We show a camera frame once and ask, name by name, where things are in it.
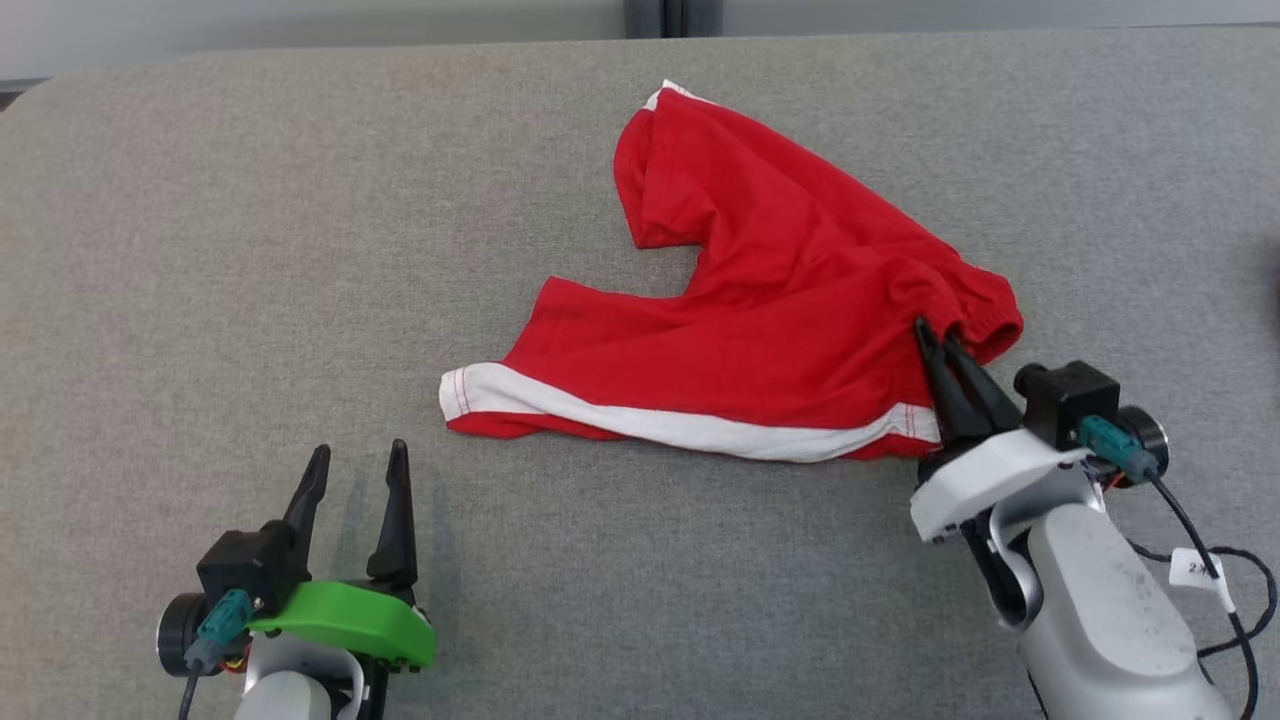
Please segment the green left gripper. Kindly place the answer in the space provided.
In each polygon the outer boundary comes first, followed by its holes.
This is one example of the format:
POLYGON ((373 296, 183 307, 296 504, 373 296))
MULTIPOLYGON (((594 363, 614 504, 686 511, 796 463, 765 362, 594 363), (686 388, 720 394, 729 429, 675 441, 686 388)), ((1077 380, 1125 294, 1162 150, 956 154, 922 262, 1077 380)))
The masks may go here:
MULTIPOLYGON (((294 561, 308 560, 330 460, 329 445, 314 450, 282 519, 294 561)), ((366 562, 371 589, 303 583, 276 616, 251 621, 247 719, 380 719, 392 675, 434 664, 436 633, 413 591, 416 521, 403 439, 390 446, 385 483, 378 546, 366 562)))

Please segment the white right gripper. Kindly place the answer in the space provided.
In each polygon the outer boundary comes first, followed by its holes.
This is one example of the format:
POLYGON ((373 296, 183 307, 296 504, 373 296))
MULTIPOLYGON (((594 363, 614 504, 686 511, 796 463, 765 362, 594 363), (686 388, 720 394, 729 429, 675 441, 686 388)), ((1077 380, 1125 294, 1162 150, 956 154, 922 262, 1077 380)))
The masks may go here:
POLYGON ((1020 632, 1044 597, 1030 559, 1030 529, 1060 506, 1096 506, 1087 451, 1059 451, 1027 429, 1015 430, 1021 411, 952 333, 938 336, 918 318, 914 334, 942 446, 1002 434, 936 462, 910 498, 911 523, 925 543, 961 538, 1000 623, 1020 632))

